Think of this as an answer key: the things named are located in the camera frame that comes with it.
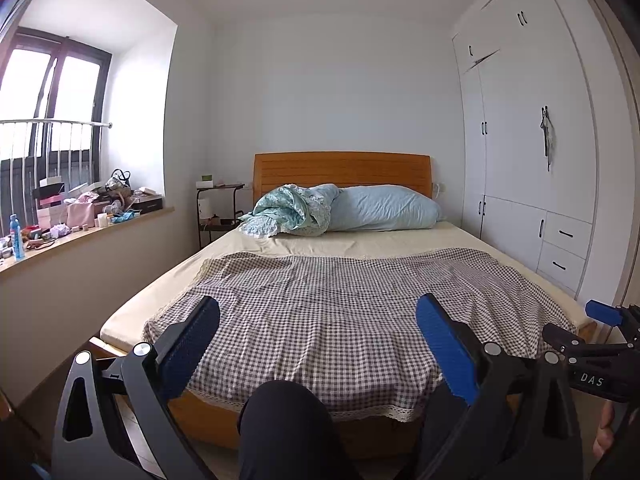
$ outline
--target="light blue pillow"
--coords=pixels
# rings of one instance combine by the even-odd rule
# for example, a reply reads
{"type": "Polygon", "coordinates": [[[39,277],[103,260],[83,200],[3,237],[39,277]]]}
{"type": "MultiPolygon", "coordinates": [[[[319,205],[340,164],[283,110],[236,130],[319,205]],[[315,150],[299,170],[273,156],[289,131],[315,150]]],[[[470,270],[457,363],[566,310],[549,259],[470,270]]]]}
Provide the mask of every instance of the light blue pillow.
{"type": "Polygon", "coordinates": [[[430,229],[440,206],[402,186],[356,186],[340,190],[331,204],[328,231],[430,229]]]}
{"type": "Polygon", "coordinates": [[[320,186],[313,186],[312,189],[322,197],[324,197],[324,203],[331,205],[334,199],[340,194],[340,188],[335,184],[320,184],[320,186]]]}

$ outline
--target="cream bed sheet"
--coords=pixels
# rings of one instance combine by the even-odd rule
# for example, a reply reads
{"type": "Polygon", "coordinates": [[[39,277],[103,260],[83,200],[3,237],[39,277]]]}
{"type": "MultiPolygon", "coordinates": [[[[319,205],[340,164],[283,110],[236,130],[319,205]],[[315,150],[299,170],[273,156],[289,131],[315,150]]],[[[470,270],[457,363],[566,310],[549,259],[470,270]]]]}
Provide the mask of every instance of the cream bed sheet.
{"type": "Polygon", "coordinates": [[[226,254],[248,252],[271,257],[298,254],[369,259],[408,256],[453,247],[484,251],[500,263],[515,268],[528,280],[544,289],[576,327],[581,328],[591,321],[584,313],[583,307],[532,270],[466,231],[448,222],[438,222],[433,229],[331,232],[315,238],[292,235],[251,238],[238,230],[231,231],[160,276],[127,301],[104,324],[100,330],[100,338],[121,350],[131,350],[140,341],[146,320],[190,286],[202,262],[207,258],[220,258],[226,254]]]}

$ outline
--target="person's hand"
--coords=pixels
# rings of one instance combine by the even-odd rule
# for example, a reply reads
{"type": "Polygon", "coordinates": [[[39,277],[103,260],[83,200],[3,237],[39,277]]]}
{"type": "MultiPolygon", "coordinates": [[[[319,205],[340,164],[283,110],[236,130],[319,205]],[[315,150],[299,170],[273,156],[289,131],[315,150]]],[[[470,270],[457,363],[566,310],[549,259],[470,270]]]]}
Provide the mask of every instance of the person's hand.
{"type": "Polygon", "coordinates": [[[596,433],[596,440],[593,443],[593,454],[597,460],[600,460],[611,446],[613,446],[611,423],[613,422],[614,415],[613,402],[606,400],[600,413],[600,423],[598,425],[598,433],[596,433]]]}

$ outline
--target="blue gripper pad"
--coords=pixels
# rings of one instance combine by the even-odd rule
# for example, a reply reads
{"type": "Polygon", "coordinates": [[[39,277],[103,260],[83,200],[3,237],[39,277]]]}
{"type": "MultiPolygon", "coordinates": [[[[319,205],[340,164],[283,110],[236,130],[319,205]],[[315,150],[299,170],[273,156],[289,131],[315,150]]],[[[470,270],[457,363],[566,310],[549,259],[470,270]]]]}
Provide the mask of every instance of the blue gripper pad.
{"type": "Polygon", "coordinates": [[[476,367],[460,344],[453,327],[443,318],[429,296],[418,299],[415,320],[442,370],[449,390],[471,406],[478,396],[476,367]]]}
{"type": "Polygon", "coordinates": [[[193,318],[190,316],[183,322],[186,327],[182,329],[180,338],[158,367],[164,400],[182,395],[220,325],[220,307],[216,300],[204,298],[199,307],[193,318]]]}
{"type": "Polygon", "coordinates": [[[606,325],[620,326],[622,324],[622,314],[620,314],[616,308],[600,303],[599,301],[588,301],[585,311],[587,316],[606,325]]]}

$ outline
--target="wooden bed frame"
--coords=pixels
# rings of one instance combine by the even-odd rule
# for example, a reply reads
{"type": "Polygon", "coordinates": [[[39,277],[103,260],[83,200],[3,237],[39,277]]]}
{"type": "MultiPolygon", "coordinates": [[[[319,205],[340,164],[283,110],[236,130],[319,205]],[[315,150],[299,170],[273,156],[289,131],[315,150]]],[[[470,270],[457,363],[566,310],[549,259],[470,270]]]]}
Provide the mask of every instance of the wooden bed frame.
{"type": "MultiPolygon", "coordinates": [[[[331,182],[339,187],[396,184],[431,197],[431,159],[427,155],[375,152],[259,153],[254,161],[254,202],[283,184],[303,187],[331,182]]],[[[580,331],[591,340],[595,323],[580,331]]],[[[126,354],[98,338],[90,341],[97,356],[126,354]]],[[[196,440],[229,449],[238,448],[238,414],[212,406],[189,391],[169,403],[184,433],[196,440]]],[[[420,421],[398,422],[384,416],[336,422],[347,453],[354,459],[381,458],[407,453],[414,445],[420,421]]]]}

